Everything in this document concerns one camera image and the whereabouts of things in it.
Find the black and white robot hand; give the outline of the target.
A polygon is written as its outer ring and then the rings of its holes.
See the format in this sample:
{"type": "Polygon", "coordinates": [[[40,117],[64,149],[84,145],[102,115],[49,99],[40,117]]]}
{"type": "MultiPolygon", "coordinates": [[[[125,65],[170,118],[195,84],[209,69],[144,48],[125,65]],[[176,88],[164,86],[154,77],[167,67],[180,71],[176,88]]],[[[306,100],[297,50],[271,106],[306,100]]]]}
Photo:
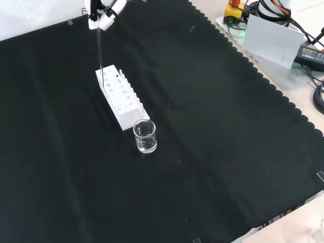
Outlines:
{"type": "Polygon", "coordinates": [[[100,0],[84,1],[88,14],[89,29],[100,28],[106,31],[125,8],[127,2],[127,0],[113,0],[106,6],[100,0]]]}

